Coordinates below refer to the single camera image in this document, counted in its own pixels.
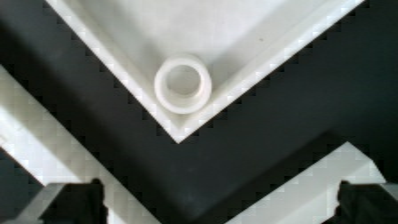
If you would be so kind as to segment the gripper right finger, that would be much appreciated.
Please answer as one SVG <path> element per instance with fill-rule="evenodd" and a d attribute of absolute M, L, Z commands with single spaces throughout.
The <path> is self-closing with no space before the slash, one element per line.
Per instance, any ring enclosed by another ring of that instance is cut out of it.
<path fill-rule="evenodd" d="M 344 181 L 335 215 L 324 224 L 398 224 L 398 183 Z"/>

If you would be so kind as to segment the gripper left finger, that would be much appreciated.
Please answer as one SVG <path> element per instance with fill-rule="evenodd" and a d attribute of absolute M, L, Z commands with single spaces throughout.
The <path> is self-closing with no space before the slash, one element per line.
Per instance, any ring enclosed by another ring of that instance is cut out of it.
<path fill-rule="evenodd" d="M 40 191 L 11 224 L 107 224 L 106 186 L 90 183 L 51 183 Z"/>

